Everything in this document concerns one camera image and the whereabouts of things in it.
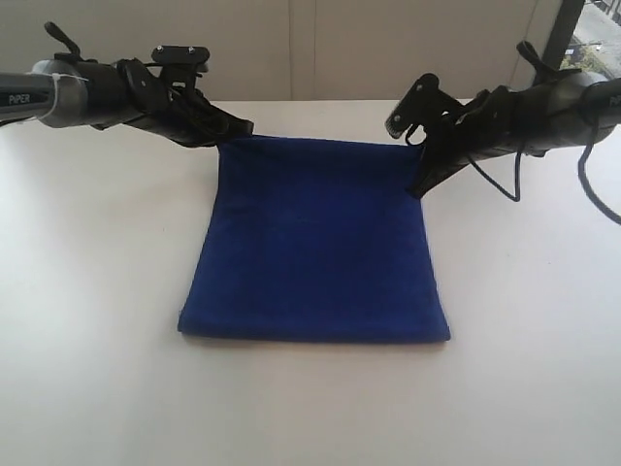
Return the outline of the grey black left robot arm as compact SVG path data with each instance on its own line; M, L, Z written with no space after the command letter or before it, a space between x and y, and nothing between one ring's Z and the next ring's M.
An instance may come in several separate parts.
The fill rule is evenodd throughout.
M213 105L197 89L205 65L121 59L42 60L28 73L1 75L1 122L37 119L51 128L127 125L186 148L214 147L253 133L251 121Z

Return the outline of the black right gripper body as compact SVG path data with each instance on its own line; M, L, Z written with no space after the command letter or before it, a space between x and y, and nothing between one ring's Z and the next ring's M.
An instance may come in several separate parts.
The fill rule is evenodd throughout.
M449 176L467 154L492 148L505 127L499 109L505 92L484 90L475 99L442 116L427 132L417 178L439 180Z

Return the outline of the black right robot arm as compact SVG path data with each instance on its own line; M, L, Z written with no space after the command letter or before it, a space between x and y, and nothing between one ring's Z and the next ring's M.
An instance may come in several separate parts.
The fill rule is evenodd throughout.
M591 72L514 91L501 85L425 122L424 149L409 188L415 198L473 161L513 153L543 156L587 146L620 124L620 81Z

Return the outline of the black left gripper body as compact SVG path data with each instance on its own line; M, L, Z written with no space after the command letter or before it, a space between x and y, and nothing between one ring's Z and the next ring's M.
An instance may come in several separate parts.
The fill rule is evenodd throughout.
M131 81L130 99L137 115L130 126L191 149L232 140L233 117L214 106L195 84L195 77L168 83L159 78Z

